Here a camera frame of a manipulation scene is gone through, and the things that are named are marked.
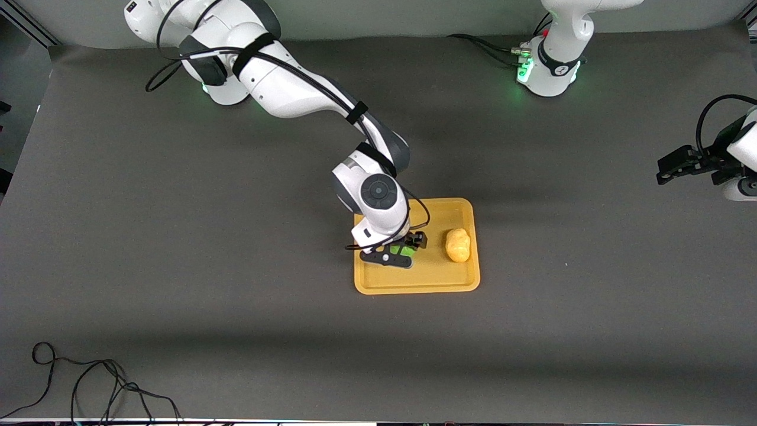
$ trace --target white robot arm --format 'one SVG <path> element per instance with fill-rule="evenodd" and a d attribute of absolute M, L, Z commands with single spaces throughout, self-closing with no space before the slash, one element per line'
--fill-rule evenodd
<path fill-rule="evenodd" d="M 537 35 L 523 42 L 517 81 L 539 96 L 558 96 L 575 81 L 580 57 L 594 35 L 594 22 L 589 16 L 597 11 L 617 11 L 640 5 L 644 0 L 541 0 L 550 14 L 552 26 L 548 35 Z"/>
<path fill-rule="evenodd" d="M 364 216 L 352 230 L 357 245 L 351 248 L 362 250 L 367 262 L 412 265 L 388 250 L 376 255 L 378 247 L 398 242 L 425 247 L 425 236 L 410 232 L 405 190 L 395 180 L 410 162 L 410 148 L 335 81 L 309 72 L 292 57 L 278 41 L 279 21 L 263 0 L 135 0 L 124 14 L 132 31 L 149 42 L 160 22 L 171 22 L 164 33 L 179 48 L 184 68 L 222 105 L 251 95 L 276 117 L 334 111 L 360 130 L 367 141 L 332 171 L 337 197 Z M 181 28 L 191 31 L 184 34 Z"/>
<path fill-rule="evenodd" d="M 757 201 L 757 106 L 724 128 L 713 144 L 702 147 L 702 126 L 709 110 L 725 99 L 757 105 L 757 99 L 723 95 L 713 99 L 699 116 L 696 148 L 684 145 L 657 161 L 657 183 L 676 177 L 712 173 L 712 184 L 723 185 L 723 195 L 733 201 Z"/>

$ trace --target dark gray tabletop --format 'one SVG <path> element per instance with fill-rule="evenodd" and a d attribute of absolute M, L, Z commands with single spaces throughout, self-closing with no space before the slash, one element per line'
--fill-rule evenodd
<path fill-rule="evenodd" d="M 223 108 L 186 74 L 147 94 L 152 50 L 55 49 L 0 206 L 0 408 L 39 395 L 50 340 L 187 417 L 755 424 L 755 206 L 654 176 L 707 101 L 757 94 L 747 46 L 743 24 L 598 35 L 539 99 L 458 39 L 289 43 L 409 141 L 403 184 L 474 206 L 476 291 L 376 297 L 329 181 L 355 129 Z M 21 414 L 67 415 L 79 371 Z"/>

